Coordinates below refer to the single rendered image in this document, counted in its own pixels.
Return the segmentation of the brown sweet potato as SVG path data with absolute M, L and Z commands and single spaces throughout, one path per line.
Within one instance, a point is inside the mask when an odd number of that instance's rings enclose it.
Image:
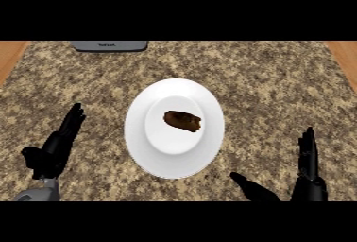
M 175 128 L 197 132 L 201 129 L 201 118 L 191 113 L 167 111 L 164 116 L 166 123 Z

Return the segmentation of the grey flat appliance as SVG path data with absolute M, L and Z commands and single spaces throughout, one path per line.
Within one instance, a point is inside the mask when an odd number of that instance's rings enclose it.
M 71 41 L 82 52 L 136 52 L 148 47 L 148 41 Z

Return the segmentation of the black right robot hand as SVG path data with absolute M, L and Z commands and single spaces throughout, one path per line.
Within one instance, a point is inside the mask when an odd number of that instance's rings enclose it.
M 303 136 L 299 138 L 299 145 L 299 173 L 291 201 L 328 201 L 327 182 L 319 175 L 319 148 L 312 127 L 303 132 Z M 275 202 L 281 200 L 278 195 L 263 185 L 251 181 L 238 172 L 231 173 L 231 178 L 241 187 L 250 201 Z

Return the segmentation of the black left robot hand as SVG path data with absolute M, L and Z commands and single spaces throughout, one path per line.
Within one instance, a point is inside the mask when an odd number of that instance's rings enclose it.
M 82 104 L 76 103 L 67 113 L 64 122 L 42 147 L 26 147 L 21 154 L 27 167 L 34 170 L 33 179 L 58 179 L 64 173 L 73 143 L 86 120 Z

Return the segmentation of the white oval plate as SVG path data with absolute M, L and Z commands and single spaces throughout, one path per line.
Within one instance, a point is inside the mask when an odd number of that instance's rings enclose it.
M 201 118 L 198 131 L 166 122 L 170 111 Z M 217 98 L 195 81 L 170 78 L 139 93 L 126 116 L 124 139 L 141 168 L 154 176 L 182 179 L 213 162 L 223 143 L 225 118 Z

